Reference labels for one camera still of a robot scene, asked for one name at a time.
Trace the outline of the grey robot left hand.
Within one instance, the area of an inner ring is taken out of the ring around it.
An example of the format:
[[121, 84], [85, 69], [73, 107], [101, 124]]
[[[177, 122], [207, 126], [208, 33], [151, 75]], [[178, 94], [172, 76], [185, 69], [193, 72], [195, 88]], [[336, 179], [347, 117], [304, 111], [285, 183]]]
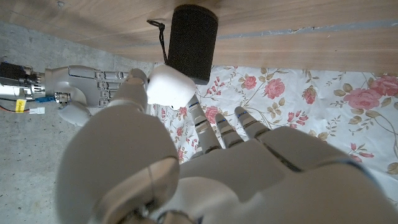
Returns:
[[235, 109], [221, 137], [188, 98], [201, 151], [180, 163], [169, 132], [146, 114], [150, 88], [182, 74], [131, 70], [110, 104], [64, 151], [55, 201], [61, 223], [396, 223], [376, 179], [338, 149], [289, 127], [268, 129]]

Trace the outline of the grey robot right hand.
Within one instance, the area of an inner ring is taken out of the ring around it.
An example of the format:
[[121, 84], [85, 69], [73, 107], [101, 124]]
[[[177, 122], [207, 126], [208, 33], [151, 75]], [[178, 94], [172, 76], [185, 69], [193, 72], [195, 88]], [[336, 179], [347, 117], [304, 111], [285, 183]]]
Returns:
[[59, 105], [65, 121], [84, 126], [91, 109], [104, 108], [116, 94], [128, 72], [108, 72], [81, 65], [46, 69], [45, 94]]

